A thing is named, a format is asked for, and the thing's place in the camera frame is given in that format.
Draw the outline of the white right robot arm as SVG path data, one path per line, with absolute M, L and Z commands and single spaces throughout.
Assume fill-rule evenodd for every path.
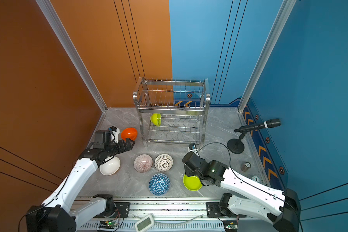
M 272 224 L 279 232 L 301 230 L 301 205 L 295 191 L 264 186 L 224 163 L 207 162 L 192 151 L 183 157 L 182 162 L 186 175 L 198 177 L 207 186 L 215 185 L 234 192 L 224 193 L 218 204 L 223 215 L 258 218 Z

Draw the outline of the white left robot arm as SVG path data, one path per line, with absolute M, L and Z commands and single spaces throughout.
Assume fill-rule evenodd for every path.
M 94 142 L 81 153 L 70 173 L 59 187 L 39 206 L 32 206 L 25 215 L 29 232 L 75 232 L 97 215 L 110 217 L 117 213 L 113 196 L 97 194 L 92 200 L 71 210 L 71 206 L 87 180 L 97 169 L 133 149 L 135 140 L 119 139 L 119 129 L 110 127 L 95 132 Z

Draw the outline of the lime green bowl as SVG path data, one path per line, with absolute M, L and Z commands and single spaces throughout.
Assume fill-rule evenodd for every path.
M 184 175 L 183 184 L 190 191 L 198 191 L 203 186 L 197 176 L 188 177 L 187 175 Z
M 155 126 L 160 126 L 161 125 L 161 114 L 159 114 L 159 113 L 152 114 L 150 117 L 150 120 Z

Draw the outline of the white maroon patterned bowl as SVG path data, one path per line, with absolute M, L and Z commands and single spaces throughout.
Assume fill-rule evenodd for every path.
M 159 155 L 154 162 L 155 168 L 159 172 L 167 172 L 173 167 L 173 158 L 168 154 Z

